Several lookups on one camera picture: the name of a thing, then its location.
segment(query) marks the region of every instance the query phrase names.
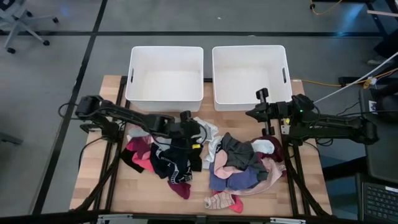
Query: white plastic bin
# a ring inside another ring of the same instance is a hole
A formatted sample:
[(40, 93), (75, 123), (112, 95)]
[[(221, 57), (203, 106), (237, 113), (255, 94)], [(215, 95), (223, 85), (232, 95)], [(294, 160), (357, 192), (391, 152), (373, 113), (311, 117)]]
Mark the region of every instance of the white plastic bin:
[(281, 45), (213, 48), (214, 104), (217, 111), (251, 110), (267, 88), (267, 102), (290, 101), (292, 87), (285, 48)]
[(198, 111), (203, 99), (203, 49), (134, 47), (126, 99), (144, 111)]

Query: chair wheel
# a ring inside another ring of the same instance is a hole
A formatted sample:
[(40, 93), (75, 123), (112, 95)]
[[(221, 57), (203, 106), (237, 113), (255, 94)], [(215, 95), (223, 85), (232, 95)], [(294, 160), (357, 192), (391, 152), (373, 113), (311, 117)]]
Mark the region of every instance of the chair wheel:
[(15, 51), (15, 49), (12, 49), (9, 47), (9, 48), (7, 48), (7, 52), (10, 54), (14, 54), (16, 51)]

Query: yellow cable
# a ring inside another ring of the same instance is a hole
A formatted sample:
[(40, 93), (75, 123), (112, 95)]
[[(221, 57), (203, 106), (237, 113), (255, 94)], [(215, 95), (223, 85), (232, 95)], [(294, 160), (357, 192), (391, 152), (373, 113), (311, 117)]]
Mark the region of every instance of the yellow cable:
[(312, 11), (313, 11), (313, 13), (314, 13), (315, 15), (317, 15), (317, 16), (324, 15), (324, 14), (330, 12), (335, 6), (337, 6), (337, 5), (338, 5), (340, 2), (342, 2), (342, 1), (343, 1), (343, 0), (338, 1), (336, 4), (334, 4), (332, 7), (330, 7), (330, 8), (329, 8), (328, 10), (326, 10), (325, 12), (316, 12), (316, 11), (315, 11), (315, 5), (314, 5), (314, 3), (312, 3), (312, 0), (310, 0), (311, 6), (313, 6), (313, 7), (312, 7)]
[[(388, 72), (384, 72), (383, 74), (376, 75), (375, 77), (372, 77), (372, 78), (381, 78), (381, 77), (385, 77), (386, 75), (390, 75), (391, 73), (395, 72), (396, 70), (398, 70), (398, 68), (389, 70)], [(368, 81), (368, 80), (370, 80), (370, 79), (363, 80), (363, 81), (359, 81), (359, 82), (357, 82), (357, 83), (364, 83), (364, 82), (366, 82), (366, 81)], [(341, 85), (328, 84), (328, 83), (316, 82), (316, 81), (311, 81), (311, 80), (301, 80), (301, 81), (302, 81), (302, 82), (307, 82), (307, 83), (313, 83), (313, 84), (317, 84), (317, 85), (332, 86), (332, 87), (341, 87)]]

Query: wooden tabletop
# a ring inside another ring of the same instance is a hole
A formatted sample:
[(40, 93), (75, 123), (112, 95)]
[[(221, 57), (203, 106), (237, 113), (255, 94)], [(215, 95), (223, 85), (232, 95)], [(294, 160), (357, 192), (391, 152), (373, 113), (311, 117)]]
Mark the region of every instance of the wooden tabletop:
[[(104, 99), (115, 102), (119, 90), (120, 79), (121, 76), (116, 75), (104, 76), (99, 94)], [(303, 85), (300, 80), (292, 80), (292, 89), (293, 94), (295, 95), (304, 93)], [(207, 122), (217, 125), (219, 135), (224, 135), (226, 132), (229, 132), (232, 137), (240, 141), (249, 141), (261, 135), (261, 129), (264, 127), (264, 123), (257, 123), (255, 119), (246, 116), (244, 111), (215, 111), (212, 83), (205, 83), (204, 94), (200, 111), (192, 113), (193, 117), (198, 116)], [(126, 99), (123, 94), (121, 105), (124, 105), (125, 100)], [(130, 109), (138, 110), (133, 105), (131, 105)], [(277, 121), (272, 121), (272, 124), (277, 133), (276, 137), (280, 139), (280, 131)], [(90, 133), (88, 135), (87, 142), (90, 142), (99, 136), (100, 132)], [(79, 206), (98, 183), (105, 147), (106, 141), (98, 141), (85, 149), (70, 208)], [(318, 152), (312, 146), (307, 144), (301, 146), (299, 151), (307, 188), (322, 208), (328, 213), (331, 213)], [(202, 156), (206, 153), (207, 146), (205, 146)], [(160, 179), (157, 174), (146, 170), (140, 174), (121, 161), (119, 163), (111, 211), (124, 213), (247, 215), (267, 217), (292, 215), (289, 187), (286, 177), (281, 177), (269, 190), (266, 190), (265, 192), (250, 196), (239, 196), (244, 204), (242, 214), (234, 213), (228, 208), (221, 210), (205, 209), (203, 199), (211, 196), (211, 190), (208, 187), (208, 170), (203, 169), (202, 172), (193, 172), (193, 180), (190, 184), (190, 198), (188, 200), (184, 200), (170, 189), (167, 185), (167, 178)], [(297, 186), (295, 189), (298, 201), (298, 210), (299, 213), (303, 213), (300, 191)], [(100, 205), (101, 208), (104, 207), (107, 192), (108, 185), (105, 186), (103, 191)]]

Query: gray floor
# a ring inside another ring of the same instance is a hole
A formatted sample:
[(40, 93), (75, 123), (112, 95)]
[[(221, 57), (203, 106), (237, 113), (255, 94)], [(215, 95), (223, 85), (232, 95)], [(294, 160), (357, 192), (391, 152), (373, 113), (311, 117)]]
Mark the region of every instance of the gray floor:
[[(376, 9), (386, 9), (377, 0)], [(91, 31), (100, 0), (31, 0), (29, 9), (37, 15), (53, 14), (60, 19), (40, 24), (37, 30)], [(317, 10), (330, 7), (317, 3)], [(304, 0), (113, 0), (108, 1), (102, 31), (269, 31), (269, 32), (377, 32), (364, 4), (340, 4), (331, 13), (315, 16)], [(384, 18), (388, 32), (397, 21)], [(57, 108), (69, 97), (78, 74), (89, 37), (45, 37), (44, 47), (31, 37), (18, 37), (17, 53), (0, 50), (0, 131), (24, 139), (21, 146), (0, 144), (0, 216), (29, 213), (53, 139), (60, 124)], [(337, 77), (360, 76), (372, 69), (366, 60), (380, 38), (368, 37), (97, 37), (79, 96), (97, 94), (104, 75), (127, 75), (131, 48), (138, 45), (200, 46), (205, 50), (205, 76), (211, 77), (211, 49), (217, 45), (280, 44), (286, 48), (290, 76), (336, 83)], [(333, 87), (305, 84), (306, 94), (316, 100)], [(322, 113), (335, 114), (358, 100), (354, 86), (322, 101)], [(72, 121), (59, 158), (44, 212), (69, 208), (77, 175), (78, 153), (86, 134), (80, 122)], [(320, 147), (322, 163), (332, 164), (364, 155), (364, 147), (350, 141), (335, 141)], [(333, 211), (352, 217), (354, 211), (339, 205), (346, 192), (336, 189), (345, 183), (328, 183)]]

